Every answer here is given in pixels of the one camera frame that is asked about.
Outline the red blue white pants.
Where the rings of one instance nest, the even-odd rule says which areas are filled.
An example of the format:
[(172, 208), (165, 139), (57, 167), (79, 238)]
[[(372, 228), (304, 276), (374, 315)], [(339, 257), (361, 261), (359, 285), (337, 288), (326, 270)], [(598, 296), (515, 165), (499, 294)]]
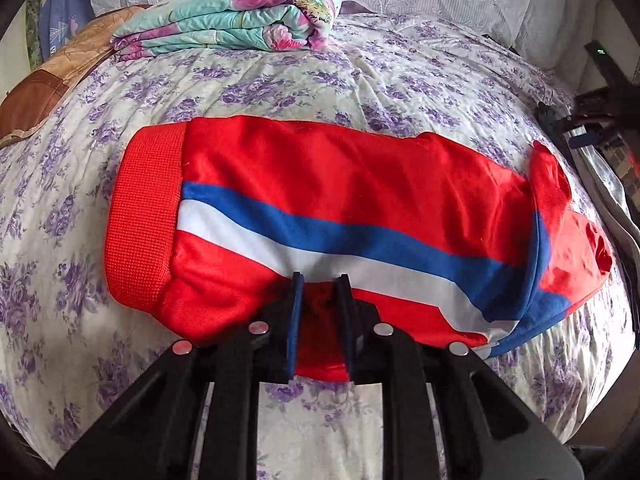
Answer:
[(205, 346), (305, 282), (299, 375), (342, 380), (334, 282), (436, 348), (498, 356), (567, 318), (608, 279), (603, 231), (534, 143), (526, 176), (414, 138), (253, 116), (147, 126), (108, 215), (111, 296)]

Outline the purple floral bed sheet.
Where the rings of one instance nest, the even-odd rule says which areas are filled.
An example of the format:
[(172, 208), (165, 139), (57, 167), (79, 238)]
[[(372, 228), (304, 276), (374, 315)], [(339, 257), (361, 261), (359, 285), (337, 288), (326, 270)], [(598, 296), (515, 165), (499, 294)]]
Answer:
[[(572, 99), (467, 29), (339, 18), (322, 51), (185, 50), (99, 65), (28, 139), (1, 149), (1, 413), (55, 463), (176, 336), (107, 295), (107, 206), (146, 125), (236, 114), (398, 138), (434, 131), (526, 174), (538, 102)], [(570, 318), (489, 366), (568, 441), (623, 373), (634, 331), (622, 271)], [(379, 479), (376, 387), (296, 378), (259, 397), (258, 479)]]

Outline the folded teal floral quilt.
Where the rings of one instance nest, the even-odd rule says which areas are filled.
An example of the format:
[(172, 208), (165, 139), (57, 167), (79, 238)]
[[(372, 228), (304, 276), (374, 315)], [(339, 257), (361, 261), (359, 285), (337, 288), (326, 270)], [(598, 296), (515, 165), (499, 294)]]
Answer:
[(186, 49), (320, 50), (342, 0), (164, 0), (113, 32), (123, 61)]

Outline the brown pillow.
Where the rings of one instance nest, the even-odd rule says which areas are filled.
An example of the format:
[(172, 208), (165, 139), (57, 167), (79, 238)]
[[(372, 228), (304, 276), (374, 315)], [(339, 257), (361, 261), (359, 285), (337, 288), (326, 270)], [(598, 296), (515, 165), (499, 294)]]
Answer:
[(148, 7), (127, 6), (95, 18), (11, 90), (1, 103), (1, 147), (32, 136), (64, 96), (114, 54), (113, 32)]

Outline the blue patterned cloth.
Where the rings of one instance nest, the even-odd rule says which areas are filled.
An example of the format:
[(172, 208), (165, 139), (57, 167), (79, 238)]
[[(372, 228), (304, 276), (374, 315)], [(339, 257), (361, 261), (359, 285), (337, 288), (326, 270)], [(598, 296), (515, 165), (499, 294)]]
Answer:
[(90, 0), (26, 0), (26, 48), (32, 70), (94, 19)]

